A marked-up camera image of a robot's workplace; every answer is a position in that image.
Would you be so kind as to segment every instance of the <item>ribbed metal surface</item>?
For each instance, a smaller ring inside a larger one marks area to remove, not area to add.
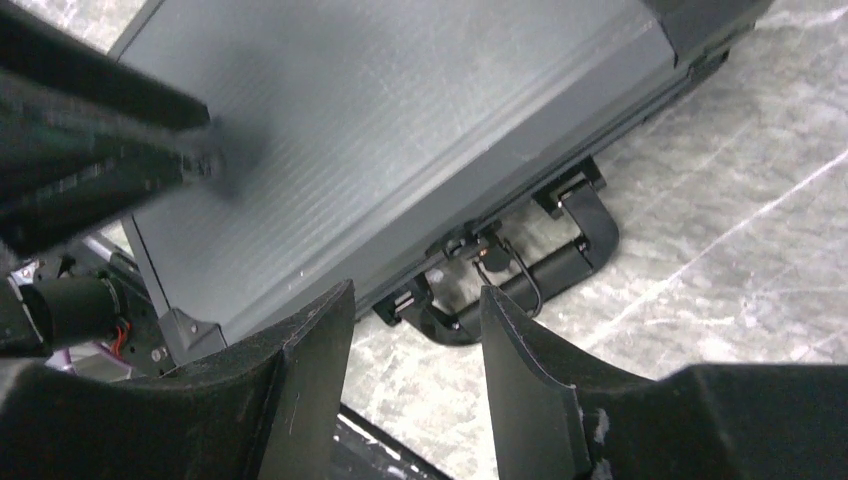
[[[171,306],[241,336],[652,27],[635,0],[166,0],[121,60],[207,102],[229,162],[136,217]]]

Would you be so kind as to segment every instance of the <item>black cylindrical tube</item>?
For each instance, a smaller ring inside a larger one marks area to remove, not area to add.
[[[539,285],[542,301],[548,301],[563,291],[577,285],[593,273],[592,266],[580,253],[574,242],[560,247],[547,257],[529,267],[530,274]],[[524,310],[536,306],[536,292],[530,280],[523,274],[517,274],[500,286],[501,290]],[[469,335],[479,341],[482,335],[480,327],[480,301],[471,303],[456,314],[460,326]]]
[[[102,340],[115,328],[120,292],[93,277],[66,277],[25,285],[21,295],[45,343],[57,350]]]

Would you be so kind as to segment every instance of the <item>red wire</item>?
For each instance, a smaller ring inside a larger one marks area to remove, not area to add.
[[[124,343],[126,343],[127,337],[129,337],[129,335],[130,335],[130,328],[131,327],[130,327],[130,324],[128,323],[126,329],[123,329],[121,327],[115,327],[115,328],[118,329],[118,339],[115,340],[115,343],[112,344],[112,347],[110,348],[110,350],[112,351],[112,353],[115,356],[122,359],[123,357],[121,356],[121,347],[124,346]]]

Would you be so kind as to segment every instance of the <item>gray marble tile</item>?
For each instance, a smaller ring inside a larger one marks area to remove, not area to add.
[[[17,1],[104,50],[142,2]],[[599,155],[621,247],[539,321],[648,377],[848,361],[846,50],[848,1],[778,0],[717,75]],[[530,205],[505,225],[531,262],[574,231]],[[477,296],[467,266],[433,278],[446,304]],[[354,335],[344,401],[457,478],[495,478],[479,347],[373,316]]]

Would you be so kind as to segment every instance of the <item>gray metal panel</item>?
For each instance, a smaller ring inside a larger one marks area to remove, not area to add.
[[[774,0],[642,0],[659,19],[678,61],[699,57],[733,30],[753,24]]]
[[[377,287],[673,52],[636,0],[166,0],[121,60],[220,122],[226,181],[136,222],[170,305],[233,341],[337,279]],[[533,117],[568,92],[560,125]]]

